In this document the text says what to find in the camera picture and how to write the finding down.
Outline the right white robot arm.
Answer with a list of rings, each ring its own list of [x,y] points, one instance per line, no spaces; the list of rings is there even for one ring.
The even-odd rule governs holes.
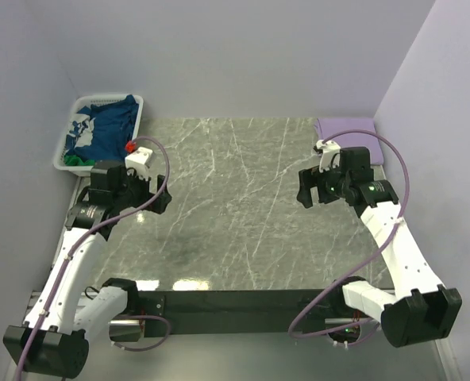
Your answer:
[[[351,270],[335,280],[299,313],[296,326],[320,301],[329,301],[334,314],[352,311],[377,321],[388,342],[396,347],[446,338],[462,305],[460,293],[440,280],[422,255],[403,217],[399,201],[387,180],[377,180],[365,147],[341,148],[332,140],[315,148],[319,165],[299,172],[297,199],[313,205],[311,190],[322,204],[339,199],[351,206],[372,235],[394,285],[392,293],[371,285]]]

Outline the blue t shirt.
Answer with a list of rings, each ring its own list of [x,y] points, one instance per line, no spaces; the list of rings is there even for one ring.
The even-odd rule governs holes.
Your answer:
[[[133,95],[102,106],[91,103],[74,112],[65,137],[65,155],[84,160],[122,162],[133,139],[139,105]]]

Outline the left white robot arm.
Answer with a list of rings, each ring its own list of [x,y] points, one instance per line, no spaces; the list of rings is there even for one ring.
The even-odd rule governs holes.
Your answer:
[[[21,325],[6,329],[3,344],[24,373],[74,379],[87,361],[90,342],[117,316],[143,321],[136,282],[108,279],[81,310],[85,282],[113,227],[142,210],[162,214],[171,202],[171,169],[158,175],[151,190],[150,163],[128,156],[124,162],[94,165],[90,183],[68,211],[60,252],[44,289]]]

